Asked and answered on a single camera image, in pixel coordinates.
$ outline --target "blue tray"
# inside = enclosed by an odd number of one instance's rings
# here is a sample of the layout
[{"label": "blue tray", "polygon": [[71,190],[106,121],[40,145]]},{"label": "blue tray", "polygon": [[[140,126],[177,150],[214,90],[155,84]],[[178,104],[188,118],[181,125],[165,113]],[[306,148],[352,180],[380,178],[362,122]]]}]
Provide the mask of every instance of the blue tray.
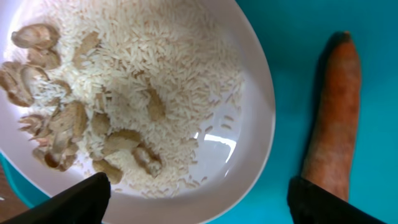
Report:
[{"label": "blue tray", "polygon": [[[242,202],[213,223],[292,223],[287,184],[298,174],[307,147],[314,117],[317,58],[336,30],[351,31],[363,69],[349,202],[384,222],[398,223],[398,1],[237,2],[270,65],[277,122],[271,156],[258,183]],[[5,159],[1,161],[12,188],[28,206],[47,199]]]}]

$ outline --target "orange carrot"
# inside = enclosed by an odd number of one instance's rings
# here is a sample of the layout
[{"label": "orange carrot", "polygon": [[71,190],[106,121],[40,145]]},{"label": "orange carrot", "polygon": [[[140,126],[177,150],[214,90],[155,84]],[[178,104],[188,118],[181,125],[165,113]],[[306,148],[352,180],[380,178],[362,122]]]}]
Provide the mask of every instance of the orange carrot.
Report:
[{"label": "orange carrot", "polygon": [[331,52],[302,177],[347,201],[359,115],[361,66],[349,32]]}]

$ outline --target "wooden table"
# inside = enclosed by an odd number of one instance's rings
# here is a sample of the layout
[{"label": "wooden table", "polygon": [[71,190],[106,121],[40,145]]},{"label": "wooden table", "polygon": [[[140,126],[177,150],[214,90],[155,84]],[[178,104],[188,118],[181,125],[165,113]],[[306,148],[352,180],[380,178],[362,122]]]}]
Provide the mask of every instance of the wooden table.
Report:
[{"label": "wooden table", "polygon": [[0,222],[12,218],[28,208],[10,188],[0,165]]}]

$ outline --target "pile of rice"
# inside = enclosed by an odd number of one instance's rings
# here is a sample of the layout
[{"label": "pile of rice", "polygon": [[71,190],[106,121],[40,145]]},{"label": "pile of rice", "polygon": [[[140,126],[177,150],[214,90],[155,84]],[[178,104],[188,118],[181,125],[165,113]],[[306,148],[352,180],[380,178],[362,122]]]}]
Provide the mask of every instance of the pile of rice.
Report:
[{"label": "pile of rice", "polygon": [[[50,79],[70,84],[73,93],[62,103],[80,100],[89,118],[105,112],[111,130],[133,129],[160,154],[164,168],[156,177],[138,167],[127,151],[106,159],[124,172],[123,183],[138,191],[168,190],[177,194],[178,180],[195,164],[198,143],[193,135],[205,118],[232,90],[239,92],[243,78],[238,52],[224,30],[199,0],[40,0],[35,17],[24,25],[44,22],[59,29],[55,50],[62,66],[47,71]],[[84,69],[72,63],[74,51],[90,32],[99,33],[100,48],[81,55]],[[25,60],[25,52],[9,46],[8,58]],[[147,80],[166,107],[166,119],[152,122],[146,106]],[[47,88],[40,94],[38,88]],[[65,92],[45,81],[33,90],[33,111],[50,114],[45,107]],[[105,93],[104,111],[97,93]],[[232,95],[237,105],[239,94]],[[79,142],[87,154],[101,150],[104,137],[91,127]]]}]

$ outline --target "teal tray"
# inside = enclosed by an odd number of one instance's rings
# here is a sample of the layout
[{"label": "teal tray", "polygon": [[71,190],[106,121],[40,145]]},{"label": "teal tray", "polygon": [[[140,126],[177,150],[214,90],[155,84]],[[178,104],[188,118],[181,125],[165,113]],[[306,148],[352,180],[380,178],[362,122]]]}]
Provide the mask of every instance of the teal tray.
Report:
[{"label": "teal tray", "polygon": [[[352,33],[363,70],[349,202],[384,222],[398,223],[398,1],[237,2],[266,53],[277,121],[271,156],[257,184],[213,223],[292,223],[287,184],[299,173],[311,132],[317,58],[336,30]],[[4,158],[1,162],[15,193],[29,207],[47,199]]]}]

